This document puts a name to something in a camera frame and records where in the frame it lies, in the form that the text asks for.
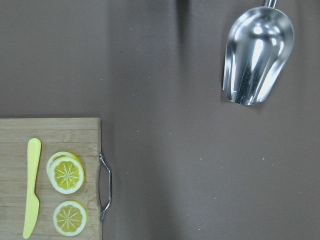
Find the bamboo cutting board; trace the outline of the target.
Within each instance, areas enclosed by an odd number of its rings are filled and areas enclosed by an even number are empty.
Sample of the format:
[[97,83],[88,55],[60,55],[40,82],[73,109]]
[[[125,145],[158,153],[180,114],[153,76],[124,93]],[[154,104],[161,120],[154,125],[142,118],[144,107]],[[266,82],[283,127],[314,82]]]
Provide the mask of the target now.
[[[21,240],[27,198],[27,146],[32,138],[41,142],[35,181],[39,200],[32,240],[63,240],[54,225],[54,212],[63,202],[78,202],[87,213],[84,229],[76,240],[100,240],[99,176],[101,120],[98,117],[3,118],[0,121],[0,237]],[[84,170],[77,190],[63,193],[54,175],[63,168],[66,155],[74,154]]]

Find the metal scoop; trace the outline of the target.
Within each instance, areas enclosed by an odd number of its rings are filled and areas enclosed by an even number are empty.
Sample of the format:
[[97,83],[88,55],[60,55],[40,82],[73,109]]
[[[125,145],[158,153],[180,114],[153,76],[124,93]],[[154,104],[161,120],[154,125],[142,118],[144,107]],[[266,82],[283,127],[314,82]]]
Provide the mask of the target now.
[[275,0],[244,12],[226,42],[222,90],[238,105],[264,102],[283,70],[295,42],[291,20]]

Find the front lemon slice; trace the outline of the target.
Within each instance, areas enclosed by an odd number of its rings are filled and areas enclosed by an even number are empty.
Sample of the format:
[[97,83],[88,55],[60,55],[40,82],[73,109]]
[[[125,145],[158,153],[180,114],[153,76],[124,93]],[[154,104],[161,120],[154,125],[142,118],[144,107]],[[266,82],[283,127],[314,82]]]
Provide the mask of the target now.
[[66,237],[73,237],[84,230],[88,215],[82,204],[68,200],[55,208],[52,220],[58,233]]

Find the yellow plastic knife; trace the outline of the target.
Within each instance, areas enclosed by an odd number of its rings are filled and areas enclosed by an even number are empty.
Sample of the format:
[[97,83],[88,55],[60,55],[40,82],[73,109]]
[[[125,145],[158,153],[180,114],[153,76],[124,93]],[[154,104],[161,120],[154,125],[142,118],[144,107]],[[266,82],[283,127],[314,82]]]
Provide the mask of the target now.
[[22,236],[28,239],[37,222],[40,202],[35,194],[36,179],[41,154],[41,141],[38,138],[32,138],[27,144],[27,190],[25,203],[25,218]]

